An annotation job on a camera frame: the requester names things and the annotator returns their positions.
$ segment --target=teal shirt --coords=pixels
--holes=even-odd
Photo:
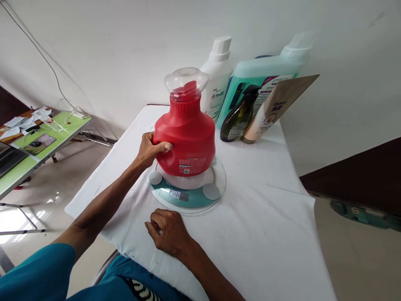
[[[0,300],[66,300],[75,250],[52,244],[0,278]],[[135,261],[118,256],[96,286],[67,300],[189,300]]]

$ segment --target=digital scale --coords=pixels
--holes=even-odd
[[[219,201],[226,187],[226,172],[215,156],[211,166],[192,177],[171,176],[157,164],[149,175],[152,194],[165,207],[179,213],[198,213]]]

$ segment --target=white tablecloth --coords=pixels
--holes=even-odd
[[[134,160],[144,132],[169,110],[146,106],[85,182],[66,213],[77,217]],[[247,300],[335,300],[313,213],[283,132],[276,123],[253,145],[225,143],[216,154],[227,174],[221,200],[196,216],[183,216],[190,235]],[[144,222],[163,206],[147,184],[148,169],[129,191],[101,235],[120,253],[193,300],[207,300],[200,283],[178,260],[159,251]]]

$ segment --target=hand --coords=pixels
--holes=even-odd
[[[178,212],[156,209],[150,215],[150,222],[145,222],[145,226],[157,249],[181,262],[193,253],[196,242],[188,234]]]
[[[155,132],[145,133],[142,135],[142,142],[136,160],[138,160],[145,168],[152,166],[158,153],[166,153],[173,148],[173,145],[170,142],[160,142],[157,145],[153,145],[154,135]]]

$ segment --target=tiled floor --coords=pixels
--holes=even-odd
[[[317,198],[315,219],[339,301],[401,300],[401,233],[350,221]]]
[[[64,213],[65,206],[108,152],[88,141],[69,143],[56,155],[58,163],[49,160],[33,174],[27,187],[12,191],[2,200],[30,204],[32,210],[26,212],[38,217],[38,226],[43,223],[49,229],[46,233],[0,236],[0,247],[14,265],[52,242],[70,225],[73,219]],[[0,231],[29,226],[21,217],[18,211],[1,210]],[[338,300],[401,300],[401,233],[349,221],[323,199],[316,201],[315,218]],[[68,296],[87,287],[114,250],[98,237],[74,266]]]

